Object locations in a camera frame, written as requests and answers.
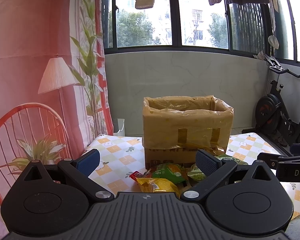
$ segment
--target bike handlebar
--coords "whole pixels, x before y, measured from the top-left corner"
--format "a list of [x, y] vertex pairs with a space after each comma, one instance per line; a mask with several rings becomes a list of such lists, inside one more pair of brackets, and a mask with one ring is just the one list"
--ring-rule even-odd
[[284, 69], [284, 70], [277, 70], [277, 69], [275, 69], [275, 68], [270, 67], [270, 70], [273, 71], [273, 72], [275, 72], [275, 73], [277, 73], [277, 74], [279, 74], [279, 75], [280, 75], [280, 74], [284, 74], [284, 73], [289, 73], [289, 74], [291, 74], [292, 76], [295, 76], [296, 78], [300, 78], [300, 75], [297, 75], [297, 74], [291, 72], [288, 68], [286, 68], [286, 69]]

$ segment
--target pink wall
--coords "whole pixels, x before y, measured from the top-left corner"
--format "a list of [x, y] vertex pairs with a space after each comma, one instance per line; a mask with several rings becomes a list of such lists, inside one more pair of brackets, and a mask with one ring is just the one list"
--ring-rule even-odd
[[[57, 90], [37, 94], [48, 60], [56, 54], [71, 64], [69, 0], [0, 0], [0, 118], [28, 102], [46, 104], [62, 116]], [[63, 95], [66, 127], [77, 157], [84, 146], [73, 87], [63, 88]]]

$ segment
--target red snack packet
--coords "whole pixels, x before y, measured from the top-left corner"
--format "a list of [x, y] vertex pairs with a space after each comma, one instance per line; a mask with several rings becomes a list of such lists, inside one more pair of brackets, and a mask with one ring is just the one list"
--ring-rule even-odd
[[132, 173], [131, 175], [129, 175], [129, 177], [131, 179], [133, 179], [134, 181], [137, 181], [136, 178], [143, 178], [143, 174], [141, 174], [139, 171], [135, 171], [134, 173]]

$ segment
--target white wall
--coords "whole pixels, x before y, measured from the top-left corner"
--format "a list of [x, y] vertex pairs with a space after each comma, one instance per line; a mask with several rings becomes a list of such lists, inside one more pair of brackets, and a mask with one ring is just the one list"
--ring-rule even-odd
[[267, 73], [261, 60], [189, 51], [111, 54], [105, 65], [111, 115], [125, 119], [126, 135], [143, 134], [144, 97], [214, 95], [234, 108], [234, 128], [251, 126]]
[[[300, 67], [281, 64], [283, 68], [288, 68], [290, 71], [300, 74]], [[278, 75], [271, 72], [270, 79], [277, 80]], [[288, 110], [290, 118], [299, 123], [300, 121], [300, 78], [296, 78], [290, 74], [282, 74], [279, 77], [279, 84], [283, 84], [284, 87], [281, 90], [281, 97]]]

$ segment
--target white container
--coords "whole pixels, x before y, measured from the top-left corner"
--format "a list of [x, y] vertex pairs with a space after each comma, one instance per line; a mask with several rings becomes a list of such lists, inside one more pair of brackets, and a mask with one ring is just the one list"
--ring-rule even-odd
[[124, 119], [113, 119], [113, 127], [114, 136], [126, 136], [124, 131]]

